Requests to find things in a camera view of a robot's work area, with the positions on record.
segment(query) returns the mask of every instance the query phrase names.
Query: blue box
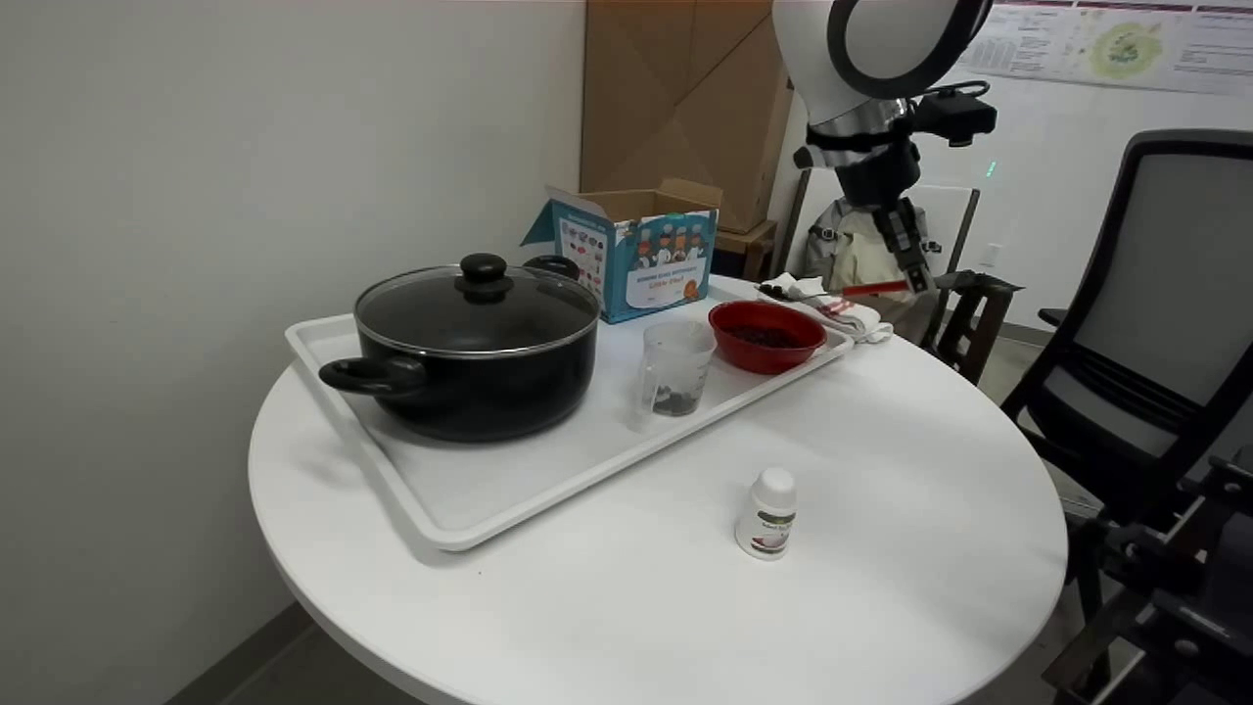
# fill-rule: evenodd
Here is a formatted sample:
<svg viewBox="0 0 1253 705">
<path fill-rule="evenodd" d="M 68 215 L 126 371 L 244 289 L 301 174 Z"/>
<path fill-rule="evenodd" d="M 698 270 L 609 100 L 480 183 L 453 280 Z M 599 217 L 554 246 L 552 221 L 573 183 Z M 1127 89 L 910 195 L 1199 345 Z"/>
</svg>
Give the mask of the blue box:
<svg viewBox="0 0 1253 705">
<path fill-rule="evenodd" d="M 547 191 L 523 244 L 552 244 L 599 293 L 604 322 L 660 313 L 710 293 L 722 187 L 660 180 L 633 191 Z"/>
</svg>

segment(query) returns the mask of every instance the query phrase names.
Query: small bottle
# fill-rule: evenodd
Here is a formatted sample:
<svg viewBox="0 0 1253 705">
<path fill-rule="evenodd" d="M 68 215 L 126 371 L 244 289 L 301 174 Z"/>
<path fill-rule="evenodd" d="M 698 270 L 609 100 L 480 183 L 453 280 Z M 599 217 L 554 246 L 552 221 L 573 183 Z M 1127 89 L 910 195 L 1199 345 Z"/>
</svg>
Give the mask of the small bottle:
<svg viewBox="0 0 1253 705">
<path fill-rule="evenodd" d="M 736 516 L 736 542 L 753 556 L 782 556 L 795 520 L 795 472 L 763 471 Z"/>
</svg>

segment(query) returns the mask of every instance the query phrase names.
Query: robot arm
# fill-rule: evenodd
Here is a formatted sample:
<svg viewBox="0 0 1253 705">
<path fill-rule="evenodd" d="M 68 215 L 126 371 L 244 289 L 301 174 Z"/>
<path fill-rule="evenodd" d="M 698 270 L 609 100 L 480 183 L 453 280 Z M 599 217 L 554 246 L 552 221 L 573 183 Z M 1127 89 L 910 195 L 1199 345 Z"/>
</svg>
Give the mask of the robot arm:
<svg viewBox="0 0 1253 705">
<path fill-rule="evenodd" d="M 834 168 L 844 199 L 874 212 L 910 274 L 926 287 L 926 259 L 910 199 L 919 168 L 911 134 L 971 146 L 996 130 L 988 82 L 932 89 L 966 49 L 992 0 L 776 0 L 776 36 L 808 100 L 800 168 Z"/>
</svg>

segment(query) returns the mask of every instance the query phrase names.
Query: pot lid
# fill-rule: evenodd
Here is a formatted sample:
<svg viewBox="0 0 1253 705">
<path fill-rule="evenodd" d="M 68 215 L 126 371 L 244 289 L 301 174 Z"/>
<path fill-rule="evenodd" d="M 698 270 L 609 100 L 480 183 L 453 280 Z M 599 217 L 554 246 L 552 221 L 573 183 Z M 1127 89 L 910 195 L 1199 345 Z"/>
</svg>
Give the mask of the pot lid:
<svg viewBox="0 0 1253 705">
<path fill-rule="evenodd" d="M 385 279 L 356 297 L 356 324 L 385 347 L 415 354 L 530 354 L 595 324 L 599 301 L 575 279 L 535 266 L 505 270 L 497 254 Z"/>
</svg>

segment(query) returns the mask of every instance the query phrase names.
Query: white tray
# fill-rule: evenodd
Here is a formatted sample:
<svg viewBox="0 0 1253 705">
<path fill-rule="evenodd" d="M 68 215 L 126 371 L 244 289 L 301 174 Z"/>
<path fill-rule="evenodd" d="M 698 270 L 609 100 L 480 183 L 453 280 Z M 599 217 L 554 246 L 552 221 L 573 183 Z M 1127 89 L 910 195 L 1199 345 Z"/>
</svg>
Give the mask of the white tray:
<svg viewBox="0 0 1253 705">
<path fill-rule="evenodd" d="M 660 318 L 705 318 L 712 301 L 682 306 Z M 647 418 L 633 412 L 633 371 L 647 322 L 599 324 L 595 371 L 583 408 L 554 430 L 519 441 L 445 445 L 408 434 L 369 394 L 342 394 L 316 378 L 316 369 L 342 354 L 361 354 L 356 322 L 320 318 L 287 330 L 297 351 L 301 378 L 316 408 L 378 472 L 378 484 L 410 516 L 410 524 L 444 552 L 470 552 L 488 535 L 637 465 L 642 458 L 712 426 L 749 401 L 825 369 L 848 335 L 830 335 L 802 369 L 782 374 L 749 374 L 712 361 L 699 408 L 684 418 Z"/>
</svg>

